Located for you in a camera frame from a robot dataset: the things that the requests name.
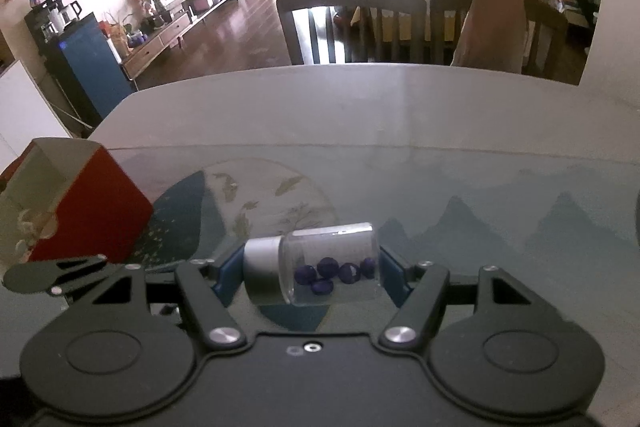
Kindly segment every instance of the blue bead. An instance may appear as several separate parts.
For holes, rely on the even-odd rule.
[[[360,263],[360,272],[367,279],[373,279],[376,276],[376,261],[370,257],[366,257]]]
[[[316,273],[316,269],[308,264],[305,264],[305,266],[298,266],[296,271],[293,272],[293,279],[303,286],[309,286],[317,278],[318,274]]]
[[[311,291],[314,295],[329,295],[334,291],[334,282],[329,279],[321,279],[311,285]]]
[[[358,268],[357,264],[344,263],[342,266],[340,266],[338,277],[345,284],[353,284],[354,282],[358,282],[360,280],[360,268]]]
[[[331,279],[338,275],[339,269],[340,265],[333,257],[324,257],[324,259],[321,259],[320,263],[318,263],[318,273],[320,277],[324,277],[325,279]]]

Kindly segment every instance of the white cabinet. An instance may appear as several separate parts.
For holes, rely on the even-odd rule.
[[[17,60],[0,75],[0,172],[33,138],[47,136],[68,138],[69,133]]]

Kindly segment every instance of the chair back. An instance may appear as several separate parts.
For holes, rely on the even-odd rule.
[[[320,53],[318,45],[318,30],[316,20],[312,12],[313,8],[326,7],[324,11],[324,31],[329,54],[329,62],[335,64],[335,33],[334,17],[332,7],[340,8],[342,14],[341,25],[344,36],[344,59],[345,62],[368,62],[369,61],[369,39],[367,36],[367,26],[372,25],[371,9],[377,10],[375,17],[376,35],[375,51],[373,58],[377,62],[383,61],[382,47],[382,10],[393,12],[392,18],[392,43],[391,60],[399,61],[400,57],[400,24],[399,14],[405,13],[411,16],[411,44],[410,61],[415,64],[424,62],[424,22],[427,14],[427,2],[425,0],[277,0],[278,16],[287,43],[291,64],[304,64],[302,48],[296,30],[296,22],[293,12],[306,9],[308,12],[308,24],[311,52],[313,63],[320,63]],[[354,50],[351,41],[351,17],[349,14],[359,7],[360,21],[358,22],[359,46]]]
[[[430,23],[431,23],[431,57],[433,64],[444,64],[445,48],[445,12],[455,11],[455,33],[453,48],[458,45],[462,24],[471,8],[473,0],[430,0]],[[523,73],[532,76],[541,76],[551,79],[558,66],[568,22],[564,15],[553,7],[540,0],[524,0],[524,9],[527,20],[533,23],[529,27],[533,28],[529,60],[523,67]],[[542,69],[537,66],[538,54],[540,52],[542,27],[546,26],[551,31],[549,46]]]
[[[458,45],[462,24],[473,0],[429,0],[431,63],[444,64],[445,12],[455,12],[453,49]]]

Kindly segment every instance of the blue cabinet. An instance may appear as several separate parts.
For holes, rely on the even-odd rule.
[[[133,92],[93,13],[49,43],[47,68],[60,82],[80,118],[98,125]]]

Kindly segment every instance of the cloth on chair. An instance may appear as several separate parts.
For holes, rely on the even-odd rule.
[[[524,0],[473,0],[451,65],[522,73],[526,33]]]

